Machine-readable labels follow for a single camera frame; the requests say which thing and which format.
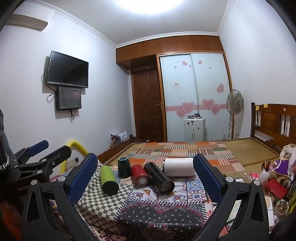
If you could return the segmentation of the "standing electric fan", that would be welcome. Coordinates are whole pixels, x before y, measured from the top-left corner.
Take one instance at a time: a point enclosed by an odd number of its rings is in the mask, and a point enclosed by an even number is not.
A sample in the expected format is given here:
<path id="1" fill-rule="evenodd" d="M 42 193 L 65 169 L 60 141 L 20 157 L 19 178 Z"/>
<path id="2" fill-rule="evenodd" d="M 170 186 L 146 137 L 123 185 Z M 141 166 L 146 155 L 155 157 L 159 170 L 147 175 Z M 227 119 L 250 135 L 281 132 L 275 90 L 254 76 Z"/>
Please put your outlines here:
<path id="1" fill-rule="evenodd" d="M 243 119 L 244 99 L 239 90 L 231 90 L 226 101 L 227 111 L 230 114 L 231 138 L 240 136 Z"/>

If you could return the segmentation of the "patchwork striped bed cover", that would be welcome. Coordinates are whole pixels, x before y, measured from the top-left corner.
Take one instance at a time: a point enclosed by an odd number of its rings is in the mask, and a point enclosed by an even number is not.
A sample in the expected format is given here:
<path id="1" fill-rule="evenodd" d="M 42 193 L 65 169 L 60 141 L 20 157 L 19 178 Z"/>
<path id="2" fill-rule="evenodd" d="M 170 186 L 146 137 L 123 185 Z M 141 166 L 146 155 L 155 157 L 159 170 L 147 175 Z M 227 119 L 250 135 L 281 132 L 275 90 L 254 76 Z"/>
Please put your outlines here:
<path id="1" fill-rule="evenodd" d="M 161 165 L 166 158 L 192 158 L 196 154 L 203 154 L 210 164 L 223 174 L 244 170 L 242 164 L 221 141 L 140 143 L 131 145 L 121 155 L 128 157 L 132 165 L 143 166 L 148 162 Z"/>

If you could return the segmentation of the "red cylindrical cup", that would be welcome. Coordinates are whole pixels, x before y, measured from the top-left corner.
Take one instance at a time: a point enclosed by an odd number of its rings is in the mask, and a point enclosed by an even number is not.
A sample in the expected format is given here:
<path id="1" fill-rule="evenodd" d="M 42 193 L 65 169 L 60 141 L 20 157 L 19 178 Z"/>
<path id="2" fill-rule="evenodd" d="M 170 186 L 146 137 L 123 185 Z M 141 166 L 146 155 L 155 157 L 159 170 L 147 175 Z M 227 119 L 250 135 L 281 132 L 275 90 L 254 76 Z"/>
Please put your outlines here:
<path id="1" fill-rule="evenodd" d="M 145 172 L 144 168 L 140 164 L 133 165 L 131 167 L 131 173 L 134 182 L 138 186 L 146 186 L 149 182 L 149 175 Z"/>

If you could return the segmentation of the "black cylindrical tumbler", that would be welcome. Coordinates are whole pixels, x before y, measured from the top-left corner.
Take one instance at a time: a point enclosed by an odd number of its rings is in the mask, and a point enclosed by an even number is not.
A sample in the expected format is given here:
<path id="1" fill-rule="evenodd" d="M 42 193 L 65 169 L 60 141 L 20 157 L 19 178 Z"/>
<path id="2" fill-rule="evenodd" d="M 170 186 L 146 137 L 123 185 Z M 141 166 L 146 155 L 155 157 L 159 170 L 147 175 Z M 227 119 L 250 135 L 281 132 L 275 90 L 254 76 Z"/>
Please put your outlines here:
<path id="1" fill-rule="evenodd" d="M 160 195 L 167 195 L 173 192 L 175 183 L 153 162 L 144 165 L 145 172 L 151 178 L 152 184 Z"/>

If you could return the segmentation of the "wall mounted black television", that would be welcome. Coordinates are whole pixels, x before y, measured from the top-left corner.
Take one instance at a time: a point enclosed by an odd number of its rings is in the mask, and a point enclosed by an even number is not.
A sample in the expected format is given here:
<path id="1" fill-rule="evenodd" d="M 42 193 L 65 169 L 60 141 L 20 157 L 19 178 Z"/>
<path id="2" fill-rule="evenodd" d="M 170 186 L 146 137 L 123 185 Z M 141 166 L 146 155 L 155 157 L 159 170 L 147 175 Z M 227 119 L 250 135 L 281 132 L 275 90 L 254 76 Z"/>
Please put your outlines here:
<path id="1" fill-rule="evenodd" d="M 87 61 L 51 51 L 46 83 L 78 88 L 89 86 L 89 63 Z"/>

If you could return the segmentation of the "bag by the door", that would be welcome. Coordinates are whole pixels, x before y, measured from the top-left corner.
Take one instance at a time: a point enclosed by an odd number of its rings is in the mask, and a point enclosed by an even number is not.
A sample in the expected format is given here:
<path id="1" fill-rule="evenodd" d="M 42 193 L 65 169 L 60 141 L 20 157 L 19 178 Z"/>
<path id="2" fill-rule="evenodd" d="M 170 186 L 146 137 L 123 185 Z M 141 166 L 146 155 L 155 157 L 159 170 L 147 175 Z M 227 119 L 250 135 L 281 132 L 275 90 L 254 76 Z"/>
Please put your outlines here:
<path id="1" fill-rule="evenodd" d="M 120 131 L 115 134 L 110 135 L 110 147 L 114 147 L 115 145 L 118 145 L 122 142 L 125 142 L 128 140 L 127 132 L 126 131 Z"/>

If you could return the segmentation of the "patterned colourful tablecloth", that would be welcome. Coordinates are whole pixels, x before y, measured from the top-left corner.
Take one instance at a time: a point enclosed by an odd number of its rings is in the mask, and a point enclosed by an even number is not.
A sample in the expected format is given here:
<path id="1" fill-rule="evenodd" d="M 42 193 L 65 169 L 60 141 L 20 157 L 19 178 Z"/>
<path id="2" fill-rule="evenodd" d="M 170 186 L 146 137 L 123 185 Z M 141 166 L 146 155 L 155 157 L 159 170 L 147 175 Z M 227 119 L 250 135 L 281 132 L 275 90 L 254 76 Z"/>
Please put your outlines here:
<path id="1" fill-rule="evenodd" d="M 111 169 L 119 177 L 118 168 Z M 173 178 L 175 188 L 167 195 L 160 195 L 153 185 L 137 186 L 131 177 L 121 179 L 134 190 L 117 217 L 119 233 L 86 223 L 98 240 L 190 240 L 217 206 L 197 174 Z"/>

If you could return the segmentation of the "dark green faceted cup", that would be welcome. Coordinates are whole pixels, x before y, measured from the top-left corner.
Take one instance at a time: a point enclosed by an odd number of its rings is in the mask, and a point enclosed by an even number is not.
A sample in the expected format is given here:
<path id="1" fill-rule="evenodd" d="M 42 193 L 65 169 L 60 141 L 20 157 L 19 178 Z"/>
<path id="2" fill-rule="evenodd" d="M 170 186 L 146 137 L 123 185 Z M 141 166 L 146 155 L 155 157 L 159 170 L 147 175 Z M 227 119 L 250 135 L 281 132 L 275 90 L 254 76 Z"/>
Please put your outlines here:
<path id="1" fill-rule="evenodd" d="M 118 175 L 120 178 L 128 178 L 131 174 L 131 165 L 128 157 L 120 157 L 117 162 Z"/>

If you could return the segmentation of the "plush toy purple dress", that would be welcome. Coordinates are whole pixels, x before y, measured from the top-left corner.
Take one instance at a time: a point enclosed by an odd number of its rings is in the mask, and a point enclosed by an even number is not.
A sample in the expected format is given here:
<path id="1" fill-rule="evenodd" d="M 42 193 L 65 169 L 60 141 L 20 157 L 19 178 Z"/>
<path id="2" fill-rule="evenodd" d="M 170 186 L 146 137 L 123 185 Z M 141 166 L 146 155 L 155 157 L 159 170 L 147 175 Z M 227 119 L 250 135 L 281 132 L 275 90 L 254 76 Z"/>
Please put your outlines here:
<path id="1" fill-rule="evenodd" d="M 288 144 L 283 147 L 280 157 L 269 166 L 269 178 L 290 178 L 292 175 L 292 168 L 290 159 L 295 151 L 295 144 Z"/>

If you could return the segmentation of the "air conditioner unit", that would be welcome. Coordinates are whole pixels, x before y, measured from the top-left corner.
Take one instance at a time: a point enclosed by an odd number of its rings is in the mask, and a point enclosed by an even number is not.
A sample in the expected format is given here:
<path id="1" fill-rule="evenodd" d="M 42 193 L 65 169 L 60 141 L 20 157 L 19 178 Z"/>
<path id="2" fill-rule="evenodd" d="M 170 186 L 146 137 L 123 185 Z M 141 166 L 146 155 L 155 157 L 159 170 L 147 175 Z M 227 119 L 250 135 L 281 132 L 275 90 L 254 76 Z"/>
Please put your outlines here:
<path id="1" fill-rule="evenodd" d="M 22 27 L 41 32 L 47 27 L 48 22 L 33 18 L 31 16 L 12 14 L 7 20 L 6 25 Z"/>

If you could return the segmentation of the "red box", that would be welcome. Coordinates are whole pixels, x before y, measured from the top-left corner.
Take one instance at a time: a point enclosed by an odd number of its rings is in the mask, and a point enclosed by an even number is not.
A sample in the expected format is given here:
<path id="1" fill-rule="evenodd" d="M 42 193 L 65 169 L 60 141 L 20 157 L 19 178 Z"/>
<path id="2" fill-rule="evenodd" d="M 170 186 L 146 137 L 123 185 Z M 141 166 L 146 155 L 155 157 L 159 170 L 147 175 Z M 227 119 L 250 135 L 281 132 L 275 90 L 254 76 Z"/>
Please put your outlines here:
<path id="1" fill-rule="evenodd" d="M 287 189 L 275 179 L 271 179 L 266 183 L 266 189 L 279 199 L 284 199 L 287 194 Z"/>

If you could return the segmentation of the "white cylindrical tumbler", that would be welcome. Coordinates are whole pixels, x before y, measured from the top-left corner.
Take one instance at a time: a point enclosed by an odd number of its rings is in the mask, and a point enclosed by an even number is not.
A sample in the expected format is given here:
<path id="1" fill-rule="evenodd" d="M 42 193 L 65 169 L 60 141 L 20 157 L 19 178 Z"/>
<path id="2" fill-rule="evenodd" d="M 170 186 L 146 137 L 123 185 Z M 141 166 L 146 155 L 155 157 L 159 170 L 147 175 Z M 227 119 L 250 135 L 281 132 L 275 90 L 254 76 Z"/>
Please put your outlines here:
<path id="1" fill-rule="evenodd" d="M 169 177 L 193 176 L 193 158 L 166 158 L 163 161 L 163 172 Z"/>

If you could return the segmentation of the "brown wooden door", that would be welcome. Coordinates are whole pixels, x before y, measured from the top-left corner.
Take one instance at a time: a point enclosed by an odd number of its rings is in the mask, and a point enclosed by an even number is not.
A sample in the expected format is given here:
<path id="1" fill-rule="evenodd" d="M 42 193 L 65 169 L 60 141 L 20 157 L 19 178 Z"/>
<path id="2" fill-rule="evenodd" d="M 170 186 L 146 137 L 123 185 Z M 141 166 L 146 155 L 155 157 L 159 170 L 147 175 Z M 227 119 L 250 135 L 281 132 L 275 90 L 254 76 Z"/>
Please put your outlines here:
<path id="1" fill-rule="evenodd" d="M 141 141 L 164 141 L 158 70 L 155 66 L 132 71 L 135 130 Z"/>

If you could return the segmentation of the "clear plastic bottle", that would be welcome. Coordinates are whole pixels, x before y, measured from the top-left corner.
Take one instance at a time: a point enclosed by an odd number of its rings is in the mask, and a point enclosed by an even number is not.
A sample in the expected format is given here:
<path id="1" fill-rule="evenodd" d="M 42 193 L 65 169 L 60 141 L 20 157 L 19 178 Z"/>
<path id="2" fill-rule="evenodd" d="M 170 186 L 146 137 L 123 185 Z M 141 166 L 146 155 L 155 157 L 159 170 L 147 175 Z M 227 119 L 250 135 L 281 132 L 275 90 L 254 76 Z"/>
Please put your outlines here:
<path id="1" fill-rule="evenodd" d="M 262 186 L 266 185 L 267 181 L 269 180 L 269 166 L 268 167 L 264 167 L 262 169 L 262 172 L 259 175 L 259 181 L 262 184 Z"/>

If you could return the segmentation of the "checkered green white cloth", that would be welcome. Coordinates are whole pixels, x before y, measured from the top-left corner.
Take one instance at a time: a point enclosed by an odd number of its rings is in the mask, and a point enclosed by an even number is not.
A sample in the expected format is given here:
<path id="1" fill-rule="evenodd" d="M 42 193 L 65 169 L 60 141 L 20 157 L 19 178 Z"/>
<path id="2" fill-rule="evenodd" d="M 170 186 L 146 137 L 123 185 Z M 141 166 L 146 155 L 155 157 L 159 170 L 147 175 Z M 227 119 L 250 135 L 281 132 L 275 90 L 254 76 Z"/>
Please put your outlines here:
<path id="1" fill-rule="evenodd" d="M 116 177 L 115 181 L 119 185 L 119 190 L 114 195 L 107 195 L 101 186 L 100 169 L 102 166 L 102 163 L 98 163 L 94 175 L 75 207 L 88 225 L 119 233 L 117 217 L 131 196 L 134 186 Z"/>

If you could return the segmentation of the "sliding wardrobe with hearts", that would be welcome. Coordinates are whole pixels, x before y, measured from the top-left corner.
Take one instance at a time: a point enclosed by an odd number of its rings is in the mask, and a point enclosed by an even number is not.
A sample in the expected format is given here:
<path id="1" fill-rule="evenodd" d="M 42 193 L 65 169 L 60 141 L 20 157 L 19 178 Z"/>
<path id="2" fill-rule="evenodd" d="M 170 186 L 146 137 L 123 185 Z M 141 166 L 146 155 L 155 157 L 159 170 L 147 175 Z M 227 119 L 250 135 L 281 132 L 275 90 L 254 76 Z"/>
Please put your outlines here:
<path id="1" fill-rule="evenodd" d="M 232 90 L 220 38 L 208 35 L 164 37 L 116 50 L 116 63 L 132 71 L 155 66 L 161 90 L 164 141 L 184 141 L 184 119 L 205 119 L 205 141 L 231 138 L 227 96 Z"/>

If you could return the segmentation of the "small black wall monitor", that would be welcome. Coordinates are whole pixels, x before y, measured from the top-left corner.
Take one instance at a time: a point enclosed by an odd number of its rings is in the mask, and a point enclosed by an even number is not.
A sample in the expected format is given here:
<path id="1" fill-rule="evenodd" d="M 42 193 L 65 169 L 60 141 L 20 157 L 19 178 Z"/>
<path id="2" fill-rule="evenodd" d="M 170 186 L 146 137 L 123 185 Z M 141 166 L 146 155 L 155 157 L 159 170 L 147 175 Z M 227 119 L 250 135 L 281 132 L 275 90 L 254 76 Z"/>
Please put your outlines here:
<path id="1" fill-rule="evenodd" d="M 55 93 L 56 111 L 82 108 L 81 89 L 58 87 Z"/>

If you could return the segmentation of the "wooden bed frame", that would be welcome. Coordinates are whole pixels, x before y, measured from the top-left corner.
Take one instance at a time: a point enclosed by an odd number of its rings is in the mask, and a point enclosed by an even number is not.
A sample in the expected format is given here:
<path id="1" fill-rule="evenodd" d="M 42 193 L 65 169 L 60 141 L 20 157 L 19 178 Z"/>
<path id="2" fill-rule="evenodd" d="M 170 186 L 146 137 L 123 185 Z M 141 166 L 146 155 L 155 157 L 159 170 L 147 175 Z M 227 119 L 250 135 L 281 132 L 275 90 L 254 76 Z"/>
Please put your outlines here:
<path id="1" fill-rule="evenodd" d="M 166 158 L 191 158 L 203 154 L 214 166 L 246 167 L 262 162 L 275 161 L 280 157 L 281 148 L 272 140 L 255 138 L 209 142 L 142 142 L 130 139 L 102 154 L 98 160 L 103 164 L 116 165 L 122 156 L 131 158 L 132 164 L 147 162 L 161 163 Z"/>

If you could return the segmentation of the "white small cabinet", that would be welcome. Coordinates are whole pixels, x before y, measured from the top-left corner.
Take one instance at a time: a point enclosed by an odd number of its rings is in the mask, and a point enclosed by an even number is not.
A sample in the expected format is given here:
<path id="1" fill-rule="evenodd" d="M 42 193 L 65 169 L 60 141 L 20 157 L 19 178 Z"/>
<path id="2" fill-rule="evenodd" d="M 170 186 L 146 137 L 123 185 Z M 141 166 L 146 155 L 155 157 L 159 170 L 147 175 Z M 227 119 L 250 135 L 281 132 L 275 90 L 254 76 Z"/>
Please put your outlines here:
<path id="1" fill-rule="evenodd" d="M 188 143 L 203 142 L 205 140 L 205 119 L 199 113 L 184 119 L 184 141 Z"/>

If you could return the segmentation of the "green sleeved glass bottle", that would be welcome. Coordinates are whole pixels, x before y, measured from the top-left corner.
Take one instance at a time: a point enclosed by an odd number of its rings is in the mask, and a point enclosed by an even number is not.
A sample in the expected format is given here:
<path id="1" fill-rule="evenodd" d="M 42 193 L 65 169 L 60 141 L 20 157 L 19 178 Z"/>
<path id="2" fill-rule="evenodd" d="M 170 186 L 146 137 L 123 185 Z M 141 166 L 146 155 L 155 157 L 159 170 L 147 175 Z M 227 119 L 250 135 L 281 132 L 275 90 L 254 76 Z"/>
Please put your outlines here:
<path id="1" fill-rule="evenodd" d="M 101 187 L 104 193 L 114 195 L 119 190 L 119 185 L 116 182 L 112 169 L 109 166 L 102 166 L 100 169 Z"/>

